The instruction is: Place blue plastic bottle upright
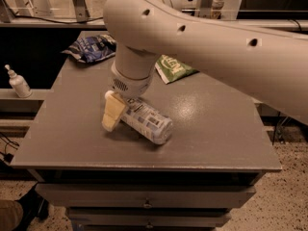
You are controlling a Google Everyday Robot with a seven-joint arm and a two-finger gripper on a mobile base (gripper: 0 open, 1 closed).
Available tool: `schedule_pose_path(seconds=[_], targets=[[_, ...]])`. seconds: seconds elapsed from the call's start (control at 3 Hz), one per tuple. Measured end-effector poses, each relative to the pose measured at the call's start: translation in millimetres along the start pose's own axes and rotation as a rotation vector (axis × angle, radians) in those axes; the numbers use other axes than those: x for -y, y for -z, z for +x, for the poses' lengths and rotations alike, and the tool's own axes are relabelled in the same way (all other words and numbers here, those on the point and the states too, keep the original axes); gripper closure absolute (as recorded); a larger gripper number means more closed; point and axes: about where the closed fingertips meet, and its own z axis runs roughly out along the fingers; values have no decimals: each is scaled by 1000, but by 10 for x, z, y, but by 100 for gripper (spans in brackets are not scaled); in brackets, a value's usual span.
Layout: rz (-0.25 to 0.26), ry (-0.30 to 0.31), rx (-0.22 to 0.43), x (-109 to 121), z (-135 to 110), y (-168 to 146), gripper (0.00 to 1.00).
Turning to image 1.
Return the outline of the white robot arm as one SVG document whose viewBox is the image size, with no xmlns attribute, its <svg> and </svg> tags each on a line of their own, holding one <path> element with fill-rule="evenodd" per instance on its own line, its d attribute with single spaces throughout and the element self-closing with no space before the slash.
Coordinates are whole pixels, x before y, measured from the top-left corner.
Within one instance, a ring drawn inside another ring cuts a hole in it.
<svg viewBox="0 0 308 231">
<path fill-rule="evenodd" d="M 300 35 L 185 15 L 180 0 L 107 0 L 103 16 L 121 95 L 145 93 L 168 55 L 308 124 L 308 40 Z"/>
</svg>

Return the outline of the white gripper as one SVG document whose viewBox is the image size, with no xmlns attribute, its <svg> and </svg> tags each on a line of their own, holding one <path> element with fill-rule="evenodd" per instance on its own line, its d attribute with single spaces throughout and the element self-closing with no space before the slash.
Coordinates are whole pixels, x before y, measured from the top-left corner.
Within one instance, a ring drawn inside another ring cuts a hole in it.
<svg viewBox="0 0 308 231">
<path fill-rule="evenodd" d="M 105 108 L 102 118 L 102 126 L 112 132 L 118 125 L 123 114 L 127 111 L 128 106 L 124 98 L 137 98 L 143 95 L 149 88 L 152 81 L 153 73 L 144 79 L 132 79 L 125 77 L 116 69 L 116 64 L 112 64 L 109 89 L 105 93 Z"/>
</svg>

